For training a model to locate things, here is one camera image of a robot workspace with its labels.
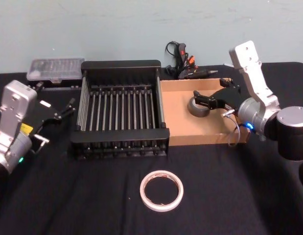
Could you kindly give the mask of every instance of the black tablecloth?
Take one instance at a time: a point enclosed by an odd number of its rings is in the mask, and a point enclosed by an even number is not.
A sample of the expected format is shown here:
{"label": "black tablecloth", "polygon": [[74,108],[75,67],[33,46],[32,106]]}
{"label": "black tablecloth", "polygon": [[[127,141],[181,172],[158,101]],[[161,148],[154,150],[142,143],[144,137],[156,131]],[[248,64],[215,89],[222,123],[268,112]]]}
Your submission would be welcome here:
{"label": "black tablecloth", "polygon": [[[207,68],[243,84],[233,68]],[[303,106],[303,64],[269,63],[262,69],[282,108]],[[25,73],[0,74],[0,98],[13,79],[25,82]],[[39,94],[58,109],[71,97],[78,100],[79,91]],[[0,235],[303,234],[300,163],[279,156],[275,142],[252,135],[237,148],[180,146],[171,147],[167,158],[78,162],[67,154],[70,126],[48,132],[54,134],[50,144],[25,158],[0,186]],[[180,205],[170,212],[151,211],[140,199],[141,180],[158,169],[175,173],[184,185]],[[148,187],[155,200],[176,193],[166,181]]]}

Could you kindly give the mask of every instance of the black cylinder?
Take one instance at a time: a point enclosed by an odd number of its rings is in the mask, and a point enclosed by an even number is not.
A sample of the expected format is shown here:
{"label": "black cylinder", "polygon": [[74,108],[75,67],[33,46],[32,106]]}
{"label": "black cylinder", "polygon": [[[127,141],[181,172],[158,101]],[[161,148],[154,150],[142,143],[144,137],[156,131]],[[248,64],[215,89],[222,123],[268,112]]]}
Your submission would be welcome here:
{"label": "black cylinder", "polygon": [[303,160],[303,107],[292,106],[277,114],[278,150],[286,159]]}

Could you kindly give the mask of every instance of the light blue wall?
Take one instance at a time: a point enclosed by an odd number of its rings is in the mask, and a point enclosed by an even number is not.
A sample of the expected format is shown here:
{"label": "light blue wall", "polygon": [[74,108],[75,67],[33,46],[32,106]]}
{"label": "light blue wall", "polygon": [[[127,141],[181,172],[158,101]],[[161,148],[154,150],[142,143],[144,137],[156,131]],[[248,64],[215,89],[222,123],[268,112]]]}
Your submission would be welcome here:
{"label": "light blue wall", "polygon": [[303,62],[303,0],[0,0],[0,72],[34,58],[159,59],[186,43],[198,65],[253,40],[263,62]]}

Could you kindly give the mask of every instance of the cardboard box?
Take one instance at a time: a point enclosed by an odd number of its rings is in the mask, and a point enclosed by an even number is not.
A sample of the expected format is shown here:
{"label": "cardboard box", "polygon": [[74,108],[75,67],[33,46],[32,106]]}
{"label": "cardboard box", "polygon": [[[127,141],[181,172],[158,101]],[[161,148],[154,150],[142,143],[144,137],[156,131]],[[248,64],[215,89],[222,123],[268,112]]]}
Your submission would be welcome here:
{"label": "cardboard box", "polygon": [[[170,129],[170,146],[228,142],[235,124],[221,116],[226,110],[211,110],[207,117],[195,117],[187,109],[194,90],[210,96],[222,88],[216,78],[161,81],[164,121]],[[240,132],[239,142],[246,142],[250,134],[249,129],[241,127]],[[237,138],[236,131],[231,143],[235,143]]]}

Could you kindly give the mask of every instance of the white tape roll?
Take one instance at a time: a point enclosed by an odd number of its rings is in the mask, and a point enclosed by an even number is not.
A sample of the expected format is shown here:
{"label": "white tape roll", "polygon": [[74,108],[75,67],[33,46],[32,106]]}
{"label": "white tape roll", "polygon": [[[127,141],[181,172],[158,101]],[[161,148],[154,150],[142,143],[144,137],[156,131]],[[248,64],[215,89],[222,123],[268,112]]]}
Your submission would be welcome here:
{"label": "white tape roll", "polygon": [[[154,204],[149,198],[146,197],[145,187],[146,187],[147,183],[150,180],[157,178],[157,177],[165,177],[165,178],[172,180],[178,188],[179,193],[178,193],[176,199],[173,202],[171,202],[170,204],[166,204],[166,205]],[[166,212],[166,211],[168,212],[168,211],[173,210],[181,202],[183,194],[184,194],[184,187],[183,187],[182,181],[175,174],[173,174],[169,171],[166,171],[166,170],[156,170],[156,171],[149,173],[148,175],[145,176],[145,178],[142,180],[142,182],[140,184],[140,196],[141,196],[143,203],[149,209],[156,211],[156,212]]]}

